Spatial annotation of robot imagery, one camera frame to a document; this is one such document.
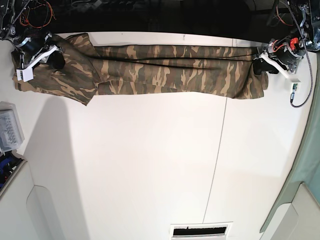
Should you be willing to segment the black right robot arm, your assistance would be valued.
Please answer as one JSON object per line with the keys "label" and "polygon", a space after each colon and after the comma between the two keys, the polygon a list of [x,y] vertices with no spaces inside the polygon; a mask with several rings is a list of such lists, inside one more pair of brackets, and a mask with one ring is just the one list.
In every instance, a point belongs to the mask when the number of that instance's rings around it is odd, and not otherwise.
{"label": "black right robot arm", "polygon": [[15,68],[47,64],[61,70],[65,66],[63,48],[47,26],[56,19],[47,0],[2,0],[0,2],[0,40],[12,44]]}

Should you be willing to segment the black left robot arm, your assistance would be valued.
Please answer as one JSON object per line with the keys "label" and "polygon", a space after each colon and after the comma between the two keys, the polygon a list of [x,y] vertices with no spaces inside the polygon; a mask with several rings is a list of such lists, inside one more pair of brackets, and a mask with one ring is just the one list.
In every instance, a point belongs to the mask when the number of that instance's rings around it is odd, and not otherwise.
{"label": "black left robot arm", "polygon": [[282,24],[289,27],[289,32],[278,39],[260,47],[253,59],[253,72],[293,75],[298,64],[305,59],[312,71],[309,52],[320,50],[320,2],[318,0],[284,0],[282,4],[291,22],[286,22],[280,16],[280,1],[275,0],[268,15],[267,25],[276,17]]}

